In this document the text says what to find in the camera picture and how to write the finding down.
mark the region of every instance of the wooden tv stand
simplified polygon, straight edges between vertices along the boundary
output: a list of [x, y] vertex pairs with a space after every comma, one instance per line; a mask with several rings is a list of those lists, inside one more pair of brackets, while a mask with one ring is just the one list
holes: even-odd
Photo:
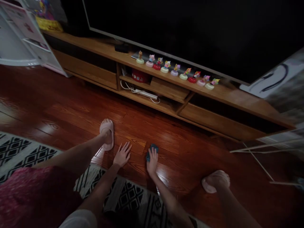
[[[67, 73], [217, 135], [241, 142], [295, 128], [265, 100], [232, 85], [220, 82], [213, 90], [208, 90], [138, 64], [131, 58], [133, 53], [116, 52], [108, 40], [43, 33]], [[139, 83], [130, 75], [123, 76], [122, 65], [152, 75], [151, 82]], [[155, 104], [149, 98], [124, 90], [121, 80], [160, 95], [161, 102]]]

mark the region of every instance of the pink slipper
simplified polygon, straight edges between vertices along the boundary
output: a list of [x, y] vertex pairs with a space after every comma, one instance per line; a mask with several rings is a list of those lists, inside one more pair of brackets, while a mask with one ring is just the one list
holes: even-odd
[[216, 193], [215, 187], [209, 185], [209, 184], [207, 183], [207, 181], [206, 181], [206, 179], [207, 179], [208, 177], [210, 177], [210, 176], [221, 176], [221, 177], [223, 177], [223, 178], [227, 181], [228, 187], [230, 186], [230, 180], [229, 180], [229, 178], [228, 178], [228, 175], [227, 175], [224, 171], [218, 170], [218, 171], [215, 171], [214, 173], [210, 174], [209, 176], [205, 177], [205, 178], [202, 180], [202, 186], [203, 186], [203, 188], [205, 189], [205, 191], [206, 191], [207, 193]]
[[113, 122], [112, 120], [110, 120], [111, 122], [106, 122], [106, 123], [103, 123], [100, 125], [100, 128], [99, 128], [99, 133], [101, 133], [101, 131], [104, 129], [104, 128], [109, 128], [110, 131], [112, 132], [112, 144], [103, 144], [102, 148], [104, 149], [104, 151], [109, 151], [113, 148], [114, 146], [114, 125], [113, 125]]

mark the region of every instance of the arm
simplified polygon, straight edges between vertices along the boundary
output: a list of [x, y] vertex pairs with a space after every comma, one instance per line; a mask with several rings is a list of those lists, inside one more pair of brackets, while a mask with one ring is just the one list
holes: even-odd
[[127, 161], [130, 159], [130, 154], [128, 152], [132, 148], [132, 145], [130, 145], [130, 142], [125, 143], [125, 145], [121, 148], [122, 145], [120, 145], [114, 161], [113, 165], [110, 167], [110, 169], [102, 175], [101, 179], [97, 183], [97, 185], [94, 187], [92, 193], [89, 195], [89, 197], [78, 207], [78, 210], [86, 209], [90, 210], [94, 213], [96, 218], [98, 219], [99, 216], [102, 213], [103, 204], [105, 201], [105, 198], [110, 191], [111, 185], [116, 177], [116, 174], [118, 170], [123, 167]]
[[152, 151], [149, 149], [149, 154], [150, 162], [147, 162], [147, 170], [161, 195], [171, 222], [173, 223], [174, 227], [193, 228], [193, 224], [188, 214], [156, 173], [158, 160], [156, 149], [152, 148]]
[[227, 227], [262, 228], [239, 203], [225, 182], [216, 180], [214, 181], [214, 186], [222, 205]]

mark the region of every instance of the white cable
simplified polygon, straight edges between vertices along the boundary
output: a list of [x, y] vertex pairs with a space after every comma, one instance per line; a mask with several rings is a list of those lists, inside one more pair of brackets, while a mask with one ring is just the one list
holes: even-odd
[[159, 102], [155, 102], [154, 100], [152, 100], [152, 98], [150, 98], [150, 99], [151, 99], [151, 101], [152, 101], [153, 103], [158, 104], [158, 103], [161, 102], [161, 99], [160, 99], [159, 97], [157, 97], [157, 98], [159, 99]]
[[[125, 84], [126, 84], [126, 86], [127, 86], [127, 88], [125, 88], [125, 87], [123, 87], [123, 85], [122, 85], [122, 83], [121, 83], [121, 81], [122, 80], [120, 80], [120, 85], [121, 85], [121, 87], [122, 88], [124, 88], [125, 90], [131, 90], [131, 92], [132, 93], [139, 93], [139, 92], [141, 92], [142, 90], [139, 90], [139, 91], [135, 91], [135, 89], [134, 88], [130, 88], [129, 87], [129, 85], [127, 84], [127, 82], [126, 81], [124, 81], [125, 82]], [[153, 102], [153, 103], [155, 103], [155, 104], [158, 104], [158, 103], [160, 103], [161, 102], [161, 99], [159, 98], [159, 97], [157, 97], [158, 99], [159, 99], [159, 102], [155, 102], [152, 98], [150, 98], [151, 99], [151, 101]]]

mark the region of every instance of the hand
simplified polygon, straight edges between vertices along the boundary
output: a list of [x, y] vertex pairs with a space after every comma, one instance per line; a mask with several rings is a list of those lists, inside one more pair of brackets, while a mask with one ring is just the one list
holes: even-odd
[[128, 160], [130, 159], [130, 156], [131, 156], [131, 153], [128, 154], [128, 152], [132, 148], [132, 144], [130, 146], [129, 146], [129, 144], [130, 144], [130, 142], [125, 143], [122, 148], [121, 148], [122, 144], [120, 144], [118, 151], [115, 155], [113, 165], [117, 164], [121, 168], [128, 162]]
[[150, 154], [150, 162], [147, 162], [147, 171], [152, 178], [156, 175], [156, 167], [157, 167], [157, 160], [158, 160], [158, 153], [156, 153], [156, 148], [152, 147], [152, 151], [149, 148]]

